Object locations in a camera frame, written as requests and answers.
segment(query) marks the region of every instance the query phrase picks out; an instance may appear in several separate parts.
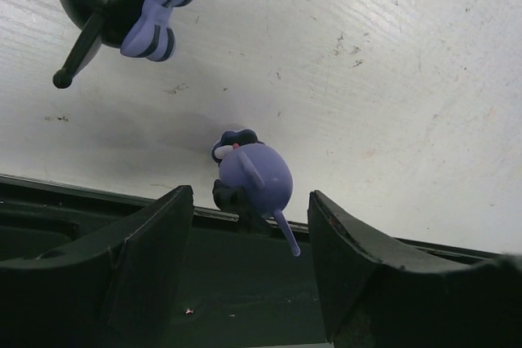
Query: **white eye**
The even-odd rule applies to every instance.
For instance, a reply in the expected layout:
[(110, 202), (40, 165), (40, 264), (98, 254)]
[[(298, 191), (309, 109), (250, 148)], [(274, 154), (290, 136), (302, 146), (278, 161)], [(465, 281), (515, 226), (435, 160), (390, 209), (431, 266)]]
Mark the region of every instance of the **white eye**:
[(232, 147), (232, 146), (217, 147), (214, 150), (214, 155), (215, 155), (216, 158), (222, 160), (233, 149), (234, 149), (234, 147)]

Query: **purple figurine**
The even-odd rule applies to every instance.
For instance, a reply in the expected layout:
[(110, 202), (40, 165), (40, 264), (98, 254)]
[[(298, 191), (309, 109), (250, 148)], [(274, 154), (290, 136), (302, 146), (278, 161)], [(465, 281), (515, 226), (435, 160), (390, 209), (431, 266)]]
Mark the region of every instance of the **purple figurine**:
[(259, 142), (253, 130), (227, 131), (212, 148), (219, 164), (219, 179), (212, 191), (222, 211), (239, 216), (240, 231), (270, 235), (266, 219), (274, 218), (298, 257), (301, 249), (283, 214), (294, 182), (283, 158)]

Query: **white surface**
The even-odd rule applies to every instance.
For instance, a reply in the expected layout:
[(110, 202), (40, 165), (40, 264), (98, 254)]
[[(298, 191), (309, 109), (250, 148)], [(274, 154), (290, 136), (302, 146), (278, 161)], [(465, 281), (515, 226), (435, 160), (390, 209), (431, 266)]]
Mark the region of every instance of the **white surface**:
[(249, 126), (294, 171), (289, 220), (321, 189), (392, 236), (522, 252), (521, 19), (522, 0), (196, 0), (169, 63), (103, 49), (57, 90), (77, 29), (58, 0), (0, 0), (0, 172), (212, 206), (209, 148)]

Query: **toy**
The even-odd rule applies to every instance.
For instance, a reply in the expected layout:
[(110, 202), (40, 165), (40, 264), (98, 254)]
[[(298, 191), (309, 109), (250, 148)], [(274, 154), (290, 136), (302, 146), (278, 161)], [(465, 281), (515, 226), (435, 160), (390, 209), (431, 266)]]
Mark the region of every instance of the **toy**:
[(292, 174), (283, 158), (259, 142), (253, 130), (227, 131), (212, 148), (219, 179), (212, 191), (222, 211), (239, 216), (240, 231), (269, 236), (273, 217), (298, 257), (301, 249), (283, 214), (292, 196)]
[(64, 67), (53, 77), (60, 89), (95, 57), (102, 44), (120, 48), (127, 57), (161, 62), (175, 51), (169, 26), (174, 7), (192, 0), (60, 0), (65, 12), (82, 32)]

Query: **purple round body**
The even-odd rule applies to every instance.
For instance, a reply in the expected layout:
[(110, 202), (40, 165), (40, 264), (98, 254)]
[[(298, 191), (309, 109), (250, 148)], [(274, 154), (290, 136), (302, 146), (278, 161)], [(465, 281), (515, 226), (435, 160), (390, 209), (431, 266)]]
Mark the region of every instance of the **purple round body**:
[(243, 186), (250, 203), (264, 218), (282, 211), (294, 189), (292, 174), (281, 155), (261, 143), (230, 151), (219, 165), (219, 179), (227, 187)]

